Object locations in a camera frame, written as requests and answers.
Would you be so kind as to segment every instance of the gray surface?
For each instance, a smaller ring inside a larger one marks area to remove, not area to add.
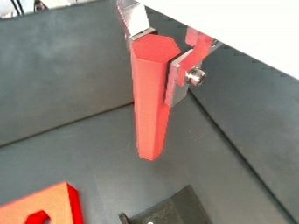
[[[0,145],[133,101],[110,1],[0,22]]]
[[[126,106],[0,150],[0,204],[63,180],[79,189],[86,223],[119,223],[191,184],[216,224],[293,223],[197,101],[174,108],[163,155],[137,155]]]
[[[299,81],[233,49],[205,68],[206,85],[193,92],[299,221]]]

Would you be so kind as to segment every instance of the red peg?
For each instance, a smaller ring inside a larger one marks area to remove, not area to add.
[[[131,45],[135,132],[141,158],[154,160],[165,147],[171,107],[165,103],[169,62],[181,53],[173,38],[147,34]]]

